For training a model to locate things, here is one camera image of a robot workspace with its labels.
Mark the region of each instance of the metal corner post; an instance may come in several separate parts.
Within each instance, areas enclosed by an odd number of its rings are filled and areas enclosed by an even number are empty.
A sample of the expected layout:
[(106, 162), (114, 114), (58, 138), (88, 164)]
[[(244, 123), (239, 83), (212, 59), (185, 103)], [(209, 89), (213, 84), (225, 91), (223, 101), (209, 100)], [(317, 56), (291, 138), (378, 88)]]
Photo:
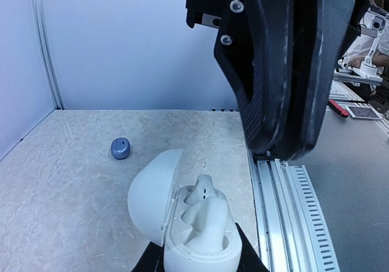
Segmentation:
[(41, 49), (44, 67), (46, 70), (47, 82), (49, 83), (50, 92), (53, 98), (54, 107), (57, 110), (64, 109), (60, 88), (55, 75), (53, 60), (50, 53), (49, 41), (47, 38), (46, 23), (44, 20), (44, 10), (42, 0), (32, 0), (33, 13), (35, 17), (36, 32)]

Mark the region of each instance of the white shirt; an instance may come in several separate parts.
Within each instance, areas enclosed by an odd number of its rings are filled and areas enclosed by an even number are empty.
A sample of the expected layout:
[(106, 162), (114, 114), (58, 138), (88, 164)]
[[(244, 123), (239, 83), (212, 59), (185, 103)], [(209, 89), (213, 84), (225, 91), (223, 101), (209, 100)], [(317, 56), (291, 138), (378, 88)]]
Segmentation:
[[(359, 24), (361, 26), (365, 26), (369, 29), (372, 29), (371, 23), (374, 19), (374, 16), (375, 15), (373, 13), (366, 12), (366, 14), (360, 20)], [(366, 56), (369, 53), (371, 45), (373, 45), (373, 41), (373, 37), (366, 35), (358, 36), (348, 48), (343, 57), (350, 60), (356, 56)], [(385, 24), (384, 32), (378, 44), (378, 51), (386, 56), (389, 56), (389, 20), (387, 20), (387, 23)], [(378, 68), (378, 74), (381, 75), (383, 71), (383, 67)]]

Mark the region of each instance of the hand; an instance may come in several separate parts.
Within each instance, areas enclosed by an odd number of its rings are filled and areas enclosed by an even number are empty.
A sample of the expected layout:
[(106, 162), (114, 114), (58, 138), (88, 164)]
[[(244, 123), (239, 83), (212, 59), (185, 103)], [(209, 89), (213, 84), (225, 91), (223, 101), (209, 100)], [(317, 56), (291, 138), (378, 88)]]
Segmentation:
[(348, 66), (353, 68), (360, 68), (360, 64), (362, 63), (362, 61), (364, 61), (364, 59), (364, 56), (354, 57), (349, 61)]

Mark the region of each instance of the open case lid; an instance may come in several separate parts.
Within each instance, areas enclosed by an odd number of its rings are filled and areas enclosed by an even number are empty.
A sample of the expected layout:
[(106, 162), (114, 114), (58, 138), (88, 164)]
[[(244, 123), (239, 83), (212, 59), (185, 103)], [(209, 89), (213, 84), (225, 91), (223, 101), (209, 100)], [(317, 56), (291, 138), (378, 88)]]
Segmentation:
[(159, 154), (134, 178), (128, 191), (128, 211), (137, 229), (163, 246), (177, 189), (182, 149)]

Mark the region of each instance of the person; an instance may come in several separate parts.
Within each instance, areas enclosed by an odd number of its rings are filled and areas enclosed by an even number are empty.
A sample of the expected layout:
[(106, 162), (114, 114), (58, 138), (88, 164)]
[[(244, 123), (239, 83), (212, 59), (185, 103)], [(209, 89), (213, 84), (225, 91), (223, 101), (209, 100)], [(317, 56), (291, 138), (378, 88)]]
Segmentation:
[[(377, 6), (375, 0), (369, 0), (370, 5)], [(371, 21), (374, 14), (366, 12), (360, 21), (361, 26), (371, 28)], [(360, 68), (360, 64), (364, 61), (365, 56), (368, 55), (374, 38), (366, 35), (357, 37), (354, 43), (349, 47), (343, 57), (349, 60), (349, 66)], [(386, 23), (384, 32), (378, 44), (378, 50), (373, 57), (373, 64), (378, 67), (378, 74), (382, 74), (384, 67), (389, 67), (389, 22)]]

